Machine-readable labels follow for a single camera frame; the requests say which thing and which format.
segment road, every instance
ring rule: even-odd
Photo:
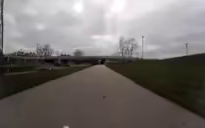
[[[0,128],[64,126],[205,128],[205,119],[102,65],[0,101]]]

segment tree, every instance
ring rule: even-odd
[[[83,51],[79,50],[79,49],[75,50],[75,52],[73,54],[74,54],[74,56],[83,56],[84,55]]]
[[[52,56],[53,51],[54,50],[51,48],[49,44],[46,44],[46,45],[38,44],[36,48],[37,56],[41,56],[41,57]]]
[[[138,42],[135,38],[124,39],[123,37],[119,40],[119,50],[122,57],[132,57],[133,53],[138,48]]]

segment grass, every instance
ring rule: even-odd
[[[205,117],[205,54],[108,67]]]
[[[50,80],[80,71],[88,66],[70,67],[61,70],[45,70],[19,75],[0,76],[0,99],[20,91],[38,86]]]
[[[32,65],[11,65],[11,66],[0,66],[0,73],[7,72],[24,72],[35,69],[37,66]]]

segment overcast sky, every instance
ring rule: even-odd
[[[205,0],[7,0],[5,52],[37,43],[112,55],[120,36],[145,36],[148,58],[205,52]]]

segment bridge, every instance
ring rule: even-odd
[[[4,56],[3,60],[9,64],[39,64],[51,63],[63,65],[68,63],[90,63],[98,64],[109,62],[129,62],[136,58],[125,58],[121,56],[49,56],[49,57],[25,57],[25,56]]]

